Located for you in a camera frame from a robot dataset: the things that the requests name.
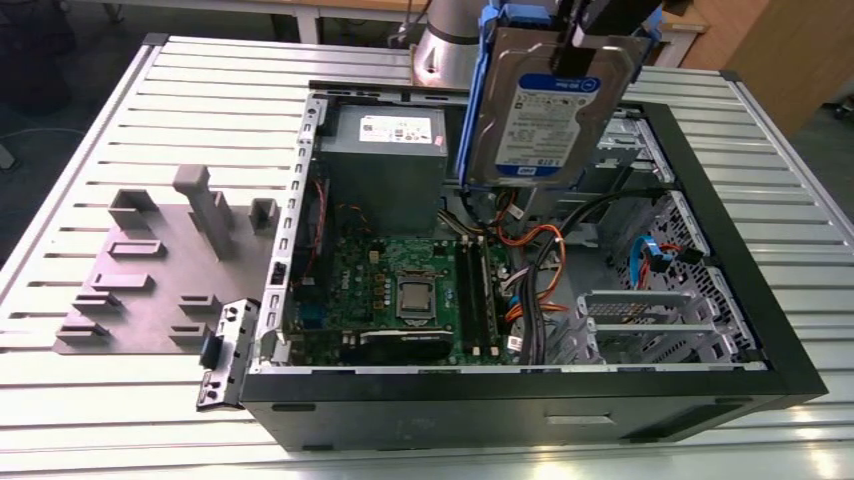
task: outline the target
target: green circuit board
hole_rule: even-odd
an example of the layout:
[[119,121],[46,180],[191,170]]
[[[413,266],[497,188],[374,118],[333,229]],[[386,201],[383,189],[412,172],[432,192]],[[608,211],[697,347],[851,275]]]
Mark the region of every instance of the green circuit board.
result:
[[[325,308],[301,306],[306,330],[305,358],[311,365],[338,365],[341,336],[349,329],[430,329],[454,334],[454,349],[438,365],[497,365],[506,361],[500,350],[473,355],[464,349],[456,250],[457,240],[349,238],[335,245],[330,300]],[[506,265],[502,247],[489,249],[492,268]],[[402,318],[398,311],[400,281],[432,282],[436,316]],[[501,338],[492,330],[496,345]]]

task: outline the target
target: aluminum slotted table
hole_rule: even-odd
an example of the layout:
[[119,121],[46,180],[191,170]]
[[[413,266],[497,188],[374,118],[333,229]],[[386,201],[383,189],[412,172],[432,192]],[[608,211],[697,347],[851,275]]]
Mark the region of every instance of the aluminum slotted table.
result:
[[99,478],[837,478],[854,476],[854,231],[737,81],[650,68],[831,394],[677,445],[285,452],[246,412],[198,414],[190,356],[53,353],[122,188],[186,203],[206,164],[233,205],[282,198],[311,78],[410,82],[406,51],[150,36],[0,273],[0,472]]

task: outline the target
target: table leg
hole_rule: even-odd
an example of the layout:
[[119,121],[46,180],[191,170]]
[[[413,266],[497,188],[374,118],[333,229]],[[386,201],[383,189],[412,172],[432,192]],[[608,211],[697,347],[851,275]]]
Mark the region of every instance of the table leg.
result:
[[115,3],[102,3],[110,23],[122,23],[125,21],[123,6]]
[[697,33],[694,32],[666,32],[662,38],[666,44],[656,61],[656,66],[678,68],[692,49],[694,39],[697,39]]
[[297,18],[291,15],[270,15],[277,42],[299,43]]
[[297,25],[299,27],[301,43],[321,43],[321,34],[318,22],[321,20],[321,11],[317,7],[294,5],[297,9]]

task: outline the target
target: floor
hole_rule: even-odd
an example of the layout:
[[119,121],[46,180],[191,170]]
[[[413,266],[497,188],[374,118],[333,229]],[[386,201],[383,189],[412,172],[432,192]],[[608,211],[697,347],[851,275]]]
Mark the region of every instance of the floor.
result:
[[[0,105],[0,143],[18,160],[13,171],[0,172],[0,265],[82,138],[71,131],[5,136],[37,128],[86,131],[149,32],[275,40],[267,15],[127,6],[125,22],[114,25],[99,4],[73,3],[71,8],[69,21],[78,48],[58,59],[73,91],[71,104],[47,116],[22,115]],[[289,22],[277,25],[281,37],[295,35]],[[327,22],[325,38],[334,43],[383,46],[393,30],[389,24]],[[854,217],[854,121],[840,122],[829,110],[821,110],[793,143],[844,211]]]

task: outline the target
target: ram slot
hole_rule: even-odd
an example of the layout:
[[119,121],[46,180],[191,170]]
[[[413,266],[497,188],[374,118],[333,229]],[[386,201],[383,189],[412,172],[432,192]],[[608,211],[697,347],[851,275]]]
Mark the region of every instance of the ram slot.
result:
[[464,352],[472,353],[477,346],[478,325],[476,323],[472,301],[472,270],[469,266],[469,246],[457,245],[454,259],[457,263],[457,302],[460,307],[460,329],[464,338]]
[[469,273],[472,275],[472,298],[476,311],[476,328],[481,355],[489,355],[492,346],[490,335],[490,304],[488,302],[488,284],[485,281],[486,265],[481,245],[469,248]]
[[484,252],[484,295],[486,295],[486,320],[489,328],[490,355],[498,351],[498,312],[496,308],[496,283],[493,282],[493,261],[490,259],[490,247],[484,238],[480,239],[481,251]]

